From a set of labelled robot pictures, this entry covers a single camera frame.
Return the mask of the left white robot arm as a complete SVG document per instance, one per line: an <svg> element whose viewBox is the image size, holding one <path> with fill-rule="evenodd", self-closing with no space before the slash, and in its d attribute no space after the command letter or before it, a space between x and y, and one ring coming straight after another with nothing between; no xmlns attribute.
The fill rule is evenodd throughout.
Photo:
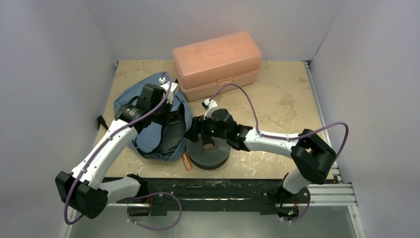
<svg viewBox="0 0 420 238"><path fill-rule="evenodd" d="M139 96L119 108L107 132L69 173L59 172L55 184L65 212L71 207L89 219L116 201L131 198L136 203L146 200L147 182L137 175L113 181L103 179L122 150L151 123L167 125L179 86L174 82L146 84Z"/></svg>

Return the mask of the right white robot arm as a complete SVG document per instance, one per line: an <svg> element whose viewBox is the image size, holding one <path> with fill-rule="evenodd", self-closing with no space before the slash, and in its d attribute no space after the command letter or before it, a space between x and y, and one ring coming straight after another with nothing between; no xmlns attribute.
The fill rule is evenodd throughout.
<svg viewBox="0 0 420 238"><path fill-rule="evenodd" d="M296 169L278 188L279 198L285 202L310 184L324 184L336 159L336 152L310 129L290 135L258 133L256 128L238 124L226 109L217 109L209 117L193 117L185 137L192 142L220 138L238 151L269 152L292 159Z"/></svg>

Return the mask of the copper coloured marker pen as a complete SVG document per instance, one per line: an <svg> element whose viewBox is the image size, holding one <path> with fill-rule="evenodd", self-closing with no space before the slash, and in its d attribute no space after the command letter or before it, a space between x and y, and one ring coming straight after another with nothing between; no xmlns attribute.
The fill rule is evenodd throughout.
<svg viewBox="0 0 420 238"><path fill-rule="evenodd" d="M182 161L183 161L183 164L184 164L186 170L188 170L188 171L191 170L192 169L192 164L191 164L191 161L190 161L187 153L184 152L182 154L182 157L181 158L182 158Z"/></svg>

